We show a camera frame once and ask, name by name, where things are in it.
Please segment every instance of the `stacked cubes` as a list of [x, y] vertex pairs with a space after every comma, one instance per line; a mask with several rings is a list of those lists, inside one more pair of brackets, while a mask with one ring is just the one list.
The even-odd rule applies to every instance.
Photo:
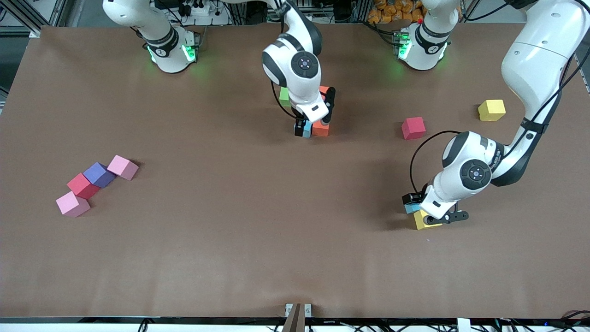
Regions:
[[131, 161], [116, 155], [109, 166], [95, 162], [83, 173], [76, 175], [70, 182], [69, 193], [58, 198], [55, 202], [61, 214], [77, 217], [90, 210], [88, 200], [101, 188], [109, 185], [116, 176], [131, 180], [139, 167]]

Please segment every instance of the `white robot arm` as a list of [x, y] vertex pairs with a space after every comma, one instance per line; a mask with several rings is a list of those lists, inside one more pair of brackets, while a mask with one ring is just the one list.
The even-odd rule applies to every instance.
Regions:
[[410, 67], [428, 70], [443, 58], [447, 40], [457, 21], [460, 0], [422, 0], [428, 9], [424, 21], [412, 23], [401, 30], [408, 34], [405, 45], [398, 50], [398, 57]]
[[[320, 94], [322, 34], [291, 0], [265, 0], [284, 18], [289, 29], [264, 49], [263, 69], [274, 84], [289, 90], [292, 108], [313, 123], [329, 111]], [[225, 0], [237, 4], [244, 0]]]
[[139, 31], [152, 61], [167, 73], [177, 73], [196, 61], [195, 33], [173, 27], [149, 0], [103, 0], [103, 10], [115, 23]]
[[474, 132], [455, 136], [442, 155], [444, 169], [420, 193], [419, 207], [430, 215], [426, 224], [448, 222], [456, 202], [490, 183], [517, 182], [557, 108], [560, 76], [588, 30], [590, 14], [576, 0], [538, 0], [526, 13], [527, 23], [501, 67], [504, 81], [525, 106], [516, 136], [510, 145]]

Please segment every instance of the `foam block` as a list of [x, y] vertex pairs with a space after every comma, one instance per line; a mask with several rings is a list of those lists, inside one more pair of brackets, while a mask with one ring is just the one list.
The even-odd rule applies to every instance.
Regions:
[[111, 183], [116, 175], [107, 170], [107, 167], [99, 162], [95, 162], [89, 169], [85, 170], [82, 174], [90, 181], [90, 183], [105, 188]]
[[289, 90], [286, 87], [281, 87], [281, 94], [278, 96], [278, 101], [283, 105], [283, 107], [291, 107], [291, 102], [289, 101]]
[[404, 208], [406, 209], [407, 214], [412, 214], [412, 213], [420, 210], [420, 204], [408, 203], [408, 204], [404, 204]]
[[90, 210], [88, 201], [77, 197], [72, 191], [56, 199], [55, 202], [60, 208], [61, 214], [68, 217], [77, 217]]
[[90, 197], [94, 196], [94, 194], [100, 190], [100, 187], [90, 183], [82, 173], [79, 173], [68, 182], [68, 188], [74, 193], [74, 195], [85, 200], [89, 200]]
[[113, 161], [111, 161], [107, 167], [107, 170], [117, 174], [125, 180], [131, 180], [135, 175], [135, 172], [137, 172], [137, 169], [139, 169], [139, 166], [119, 155], [114, 156]]
[[402, 132], [404, 133], [404, 139], [416, 139], [424, 136], [426, 127], [422, 117], [407, 118], [402, 125]]
[[477, 108], [481, 121], [498, 121], [504, 114], [504, 101], [501, 99], [486, 100]]
[[421, 230], [421, 229], [437, 227], [437, 226], [442, 225], [442, 224], [434, 224], [434, 225], [425, 224], [424, 217], [426, 217], [427, 215], [428, 215], [428, 213], [426, 213], [424, 210], [418, 210], [418, 211], [414, 212], [414, 221], [416, 222], [416, 229]]
[[305, 123], [305, 127], [303, 128], [303, 137], [310, 138], [312, 135], [312, 123], [307, 121]]
[[312, 125], [312, 135], [313, 136], [328, 136], [328, 132], [330, 131], [330, 124], [322, 125], [322, 120], [318, 120], [313, 123]]

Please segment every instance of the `wire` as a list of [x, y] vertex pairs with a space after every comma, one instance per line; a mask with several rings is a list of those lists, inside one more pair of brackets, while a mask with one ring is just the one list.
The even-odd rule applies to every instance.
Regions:
[[559, 79], [559, 85], [563, 84], [563, 80], [565, 80], [565, 75], [568, 73], [569, 65], [572, 63], [573, 56], [570, 56], [568, 62], [565, 64], [563, 71], [561, 72], [561, 79]]
[[469, 17], [467, 17], [467, 16], [466, 16], [466, 13], [463, 13], [463, 18], [464, 18], [464, 19], [465, 19], [465, 21], [467, 21], [467, 22], [471, 22], [471, 21], [477, 21], [478, 19], [482, 19], [482, 18], [484, 18], [484, 17], [488, 17], [488, 16], [490, 16], [491, 14], [493, 14], [493, 13], [495, 13], [495, 12], [499, 11], [500, 9], [502, 9], [502, 8], [504, 8], [504, 7], [508, 6], [508, 5], [510, 5], [510, 3], [511, 3], [511, 2], [512, 2], [512, 1], [510, 1], [510, 2], [506, 2], [506, 3], [505, 3], [505, 4], [503, 4], [502, 6], [499, 6], [498, 8], [496, 8], [496, 9], [492, 10], [491, 12], [489, 12], [489, 13], [487, 13], [487, 14], [485, 14], [485, 15], [482, 15], [482, 16], [480, 16], [480, 17], [476, 17], [476, 18], [469, 18]]
[[416, 189], [416, 186], [414, 185], [414, 177], [412, 176], [412, 168], [414, 166], [414, 158], [416, 158], [416, 154], [418, 153], [418, 151], [420, 151], [420, 149], [424, 146], [424, 144], [428, 143], [428, 141], [430, 141], [431, 139], [435, 138], [438, 135], [442, 135], [442, 134], [446, 134], [446, 133], [460, 134], [460, 132], [458, 132], [458, 131], [441, 131], [441, 132], [437, 132], [436, 134], [434, 134], [434, 135], [430, 136], [429, 138], [427, 138], [426, 141], [422, 142], [422, 144], [420, 144], [420, 146], [416, 149], [416, 151], [414, 151], [414, 155], [412, 156], [412, 160], [410, 160], [410, 162], [409, 162], [409, 180], [410, 180], [410, 182], [412, 182], [412, 188], [414, 188], [414, 192], [415, 193], [417, 193], [418, 190]]
[[561, 318], [561, 320], [568, 320], [568, 319], [570, 319], [572, 317], [575, 317], [575, 316], [581, 315], [581, 314], [590, 314], [590, 311], [588, 311], [588, 310], [579, 310], [579, 311], [576, 311], [576, 312], [574, 312], [572, 314], [569, 314], [567, 316], [563, 316]]
[[522, 323], [519, 323], [519, 322], [518, 322], [517, 320], [515, 320], [515, 319], [511, 319], [510, 321], [514, 321], [516, 324], [518, 324], [518, 325], [520, 325], [520, 326], [524, 327], [525, 329], [529, 330], [529, 332], [535, 332], [535, 331], [534, 331], [532, 328], [530, 328], [530, 327], [528, 327], [528, 326], [526, 326], [526, 325], [524, 325], [524, 324], [522, 324]]
[[274, 100], [277, 101], [277, 105], [279, 105], [279, 107], [281, 107], [281, 109], [283, 110], [283, 112], [285, 112], [286, 115], [289, 115], [290, 117], [292, 117], [295, 120], [305, 120], [305, 118], [298, 118], [298, 117], [294, 116], [293, 114], [287, 112], [287, 110], [283, 107], [283, 105], [281, 105], [281, 102], [278, 101], [277, 92], [274, 90], [274, 82], [272, 80], [270, 81], [270, 87], [273, 90]]
[[181, 27], [183, 27], [183, 28], [185, 27], [185, 26], [184, 26], [184, 24], [182, 23], [181, 19], [180, 19], [180, 18], [178, 18], [178, 16], [176, 16], [176, 14], [174, 14], [174, 12], [173, 12], [173, 11], [171, 11], [171, 10], [170, 10], [170, 8], [169, 8], [169, 7], [168, 7], [168, 6], [167, 6], [167, 5], [166, 5], [164, 2], [162, 2], [161, 0], [157, 0], [157, 1], [158, 1], [158, 2], [159, 2], [161, 5], [162, 5], [162, 6], [164, 6], [166, 9], [168, 9], [168, 11], [170, 12], [170, 14], [172, 14], [172, 15], [173, 15], [173, 16], [176, 18], [176, 20], [178, 21], [178, 23], [180, 23]]
[[151, 318], [144, 318], [142, 320], [142, 322], [139, 324], [139, 328], [137, 329], [137, 332], [146, 332], [148, 330], [149, 323], [154, 324], [155, 322]]

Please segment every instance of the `pink cube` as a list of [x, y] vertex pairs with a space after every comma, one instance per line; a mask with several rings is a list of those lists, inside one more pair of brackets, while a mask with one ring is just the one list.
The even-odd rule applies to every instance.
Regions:
[[61, 214], [68, 217], [77, 217], [90, 210], [88, 201], [74, 195], [72, 191], [56, 199], [55, 202], [60, 208]]
[[402, 125], [402, 132], [404, 133], [404, 139], [416, 139], [424, 136], [426, 127], [422, 117], [407, 118]]
[[125, 180], [131, 180], [138, 168], [139, 166], [132, 163], [131, 161], [116, 155], [114, 156], [113, 161], [111, 161], [107, 167], [107, 170], [117, 174]]

